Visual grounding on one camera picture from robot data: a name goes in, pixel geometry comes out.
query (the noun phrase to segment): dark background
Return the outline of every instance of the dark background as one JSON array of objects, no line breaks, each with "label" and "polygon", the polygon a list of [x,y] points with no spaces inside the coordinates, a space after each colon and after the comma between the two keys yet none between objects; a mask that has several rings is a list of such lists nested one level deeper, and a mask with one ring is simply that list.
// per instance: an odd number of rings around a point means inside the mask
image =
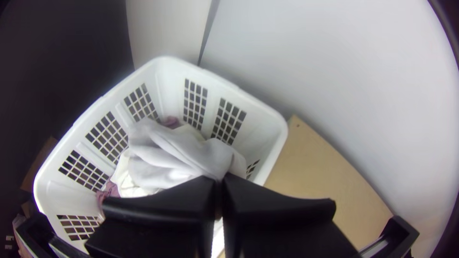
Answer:
[{"label": "dark background", "polygon": [[124,0],[0,0],[0,257],[46,139],[133,71]]}]

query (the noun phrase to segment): white towel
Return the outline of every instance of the white towel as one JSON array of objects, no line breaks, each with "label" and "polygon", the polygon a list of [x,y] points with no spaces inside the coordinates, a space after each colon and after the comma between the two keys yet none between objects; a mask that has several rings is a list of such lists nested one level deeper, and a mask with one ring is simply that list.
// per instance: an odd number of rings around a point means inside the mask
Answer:
[{"label": "white towel", "polygon": [[121,187],[115,182],[119,176],[112,179],[121,197],[153,194],[201,175],[216,181],[221,181],[226,172],[245,178],[246,160],[242,155],[218,139],[203,141],[190,125],[169,129],[144,119],[129,128],[128,136],[129,151],[122,154],[118,167],[129,157],[129,177],[124,177],[126,182]]}]

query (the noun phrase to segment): white laundry basket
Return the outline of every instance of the white laundry basket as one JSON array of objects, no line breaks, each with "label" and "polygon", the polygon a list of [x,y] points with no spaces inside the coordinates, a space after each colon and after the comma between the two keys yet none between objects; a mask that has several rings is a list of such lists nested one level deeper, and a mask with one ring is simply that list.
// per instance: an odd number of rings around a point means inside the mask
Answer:
[{"label": "white laundry basket", "polygon": [[[128,146],[126,129],[167,116],[233,146],[247,160],[247,178],[260,185],[287,138],[278,112],[229,81],[176,58],[153,59],[88,108],[40,168],[35,201],[59,237],[87,252],[84,243],[102,222],[95,192],[104,189]],[[220,222],[212,256],[223,246]]]}]

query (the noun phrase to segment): white wall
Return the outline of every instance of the white wall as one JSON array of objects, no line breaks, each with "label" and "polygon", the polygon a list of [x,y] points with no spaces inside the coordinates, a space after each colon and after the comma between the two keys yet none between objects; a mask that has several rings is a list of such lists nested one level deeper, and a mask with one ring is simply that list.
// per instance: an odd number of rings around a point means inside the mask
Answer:
[{"label": "white wall", "polygon": [[221,0],[202,66],[310,122],[431,254],[458,193],[459,74],[426,0]]},{"label": "white wall", "polygon": [[197,64],[211,0],[127,0],[135,68],[160,55]]}]

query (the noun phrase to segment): pink cloth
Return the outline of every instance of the pink cloth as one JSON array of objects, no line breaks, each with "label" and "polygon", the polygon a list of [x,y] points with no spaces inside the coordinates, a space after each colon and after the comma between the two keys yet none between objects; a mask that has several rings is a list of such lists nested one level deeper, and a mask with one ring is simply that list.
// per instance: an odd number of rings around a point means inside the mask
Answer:
[{"label": "pink cloth", "polygon": [[116,184],[110,180],[107,181],[105,184],[105,191],[97,191],[96,198],[97,198],[97,205],[99,206],[99,210],[102,211],[102,202],[107,197],[119,197],[120,193],[118,192],[118,187]]},{"label": "pink cloth", "polygon": [[[181,126],[180,122],[178,121],[178,118],[176,117],[166,117],[166,120],[161,122],[161,125],[168,127],[170,129],[175,129]],[[102,211],[102,202],[107,197],[120,197],[120,193],[118,192],[117,185],[110,180],[108,180],[107,183],[105,184],[104,191],[96,192],[97,205],[99,206],[99,209],[101,211]]]}]

